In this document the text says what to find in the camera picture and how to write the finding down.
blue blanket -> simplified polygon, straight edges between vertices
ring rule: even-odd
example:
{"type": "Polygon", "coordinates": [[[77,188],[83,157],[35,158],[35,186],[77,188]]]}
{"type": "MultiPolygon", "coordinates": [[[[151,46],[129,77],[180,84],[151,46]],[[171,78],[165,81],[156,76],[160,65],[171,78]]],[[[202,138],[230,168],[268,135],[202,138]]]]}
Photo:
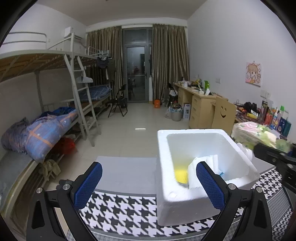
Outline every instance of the blue blanket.
{"type": "Polygon", "coordinates": [[[30,125],[27,118],[23,118],[2,135],[1,144],[6,150],[28,153],[35,161],[43,160],[68,131],[76,116],[76,110],[66,115],[47,115],[30,125]]]}
{"type": "MultiPolygon", "coordinates": [[[[92,101],[99,101],[102,97],[106,96],[108,93],[111,92],[111,88],[109,86],[92,86],[89,87],[89,93],[91,95],[92,101]]],[[[89,99],[87,97],[86,90],[79,92],[79,98],[81,102],[88,102],[89,99]]]]}
{"type": "Polygon", "coordinates": [[[40,115],[40,117],[44,117],[44,116],[47,116],[47,115],[56,115],[56,116],[66,115],[66,114],[69,114],[71,111],[74,111],[74,110],[75,110],[75,108],[72,108],[72,107],[59,107],[54,111],[43,112],[40,115]]]}

curtain rod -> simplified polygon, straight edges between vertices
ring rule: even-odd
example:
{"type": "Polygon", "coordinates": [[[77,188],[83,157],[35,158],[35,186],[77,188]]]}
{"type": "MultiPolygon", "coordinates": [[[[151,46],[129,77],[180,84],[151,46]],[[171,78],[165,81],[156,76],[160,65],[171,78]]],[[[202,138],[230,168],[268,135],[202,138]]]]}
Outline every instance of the curtain rod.
{"type": "Polygon", "coordinates": [[[173,26],[179,26],[179,27],[187,28],[187,26],[176,25],[176,24],[167,24],[167,23],[125,23],[125,24],[114,25],[114,26],[110,26],[110,27],[98,28],[96,30],[87,31],[87,33],[94,32],[94,31],[97,31],[97,30],[100,30],[100,29],[104,29],[104,28],[112,28],[112,27],[119,27],[119,26],[130,26],[130,25],[153,25],[153,24],[173,25],[173,26]]]}
{"type": "Polygon", "coordinates": [[[176,25],[176,24],[167,24],[167,23],[126,23],[126,24],[121,24],[121,25],[119,25],[119,26],[130,26],[130,25],[153,25],[153,24],[173,25],[173,26],[179,26],[179,27],[187,28],[187,26],[176,25]]]}

tiled floor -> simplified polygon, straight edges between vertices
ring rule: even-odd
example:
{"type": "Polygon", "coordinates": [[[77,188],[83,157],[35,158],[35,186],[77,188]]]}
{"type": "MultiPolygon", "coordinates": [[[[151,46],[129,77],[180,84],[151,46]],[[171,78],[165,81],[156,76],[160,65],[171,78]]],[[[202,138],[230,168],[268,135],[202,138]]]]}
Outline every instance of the tiled floor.
{"type": "MultiPolygon", "coordinates": [[[[48,182],[47,190],[54,190],[60,179],[75,180],[87,170],[97,156],[157,156],[158,130],[188,129],[188,121],[175,122],[165,118],[166,109],[155,109],[148,103],[131,103],[125,117],[122,117],[119,111],[112,113],[109,118],[108,111],[102,113],[98,118],[102,134],[95,136],[95,146],[92,147],[88,140],[80,139],[76,144],[77,153],[60,161],[62,172],[55,180],[48,182]]],[[[67,233],[68,227],[59,209],[57,214],[64,232],[67,233]]]]}

blue gripper pad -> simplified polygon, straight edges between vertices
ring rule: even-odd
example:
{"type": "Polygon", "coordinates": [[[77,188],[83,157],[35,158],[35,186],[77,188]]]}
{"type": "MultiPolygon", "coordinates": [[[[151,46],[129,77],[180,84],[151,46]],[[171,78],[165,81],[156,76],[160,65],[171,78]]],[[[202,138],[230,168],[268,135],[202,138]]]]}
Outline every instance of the blue gripper pad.
{"type": "Polygon", "coordinates": [[[214,208],[222,211],[225,206],[224,193],[201,162],[196,166],[196,176],[206,191],[214,208]]]}
{"type": "Polygon", "coordinates": [[[98,162],[74,195],[75,210],[83,209],[103,175],[102,165],[98,162]]]}

screw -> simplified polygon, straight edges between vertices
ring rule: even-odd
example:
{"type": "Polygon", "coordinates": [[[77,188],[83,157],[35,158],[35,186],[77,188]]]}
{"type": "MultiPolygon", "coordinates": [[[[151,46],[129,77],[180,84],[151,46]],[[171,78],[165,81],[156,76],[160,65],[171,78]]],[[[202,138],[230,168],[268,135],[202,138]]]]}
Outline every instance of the screw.
{"type": "Polygon", "coordinates": [[[262,188],[260,188],[260,187],[257,187],[256,191],[259,192],[259,193],[263,192],[262,188]]]}
{"type": "Polygon", "coordinates": [[[42,192],[42,188],[37,188],[36,192],[37,193],[41,193],[42,192]]]}
{"type": "Polygon", "coordinates": [[[228,187],[229,187],[230,190],[236,189],[236,186],[234,184],[232,184],[232,183],[228,184],[228,187]]]}
{"type": "Polygon", "coordinates": [[[70,184],[65,184],[65,185],[63,185],[63,189],[64,190],[68,190],[70,188],[70,184]]]}

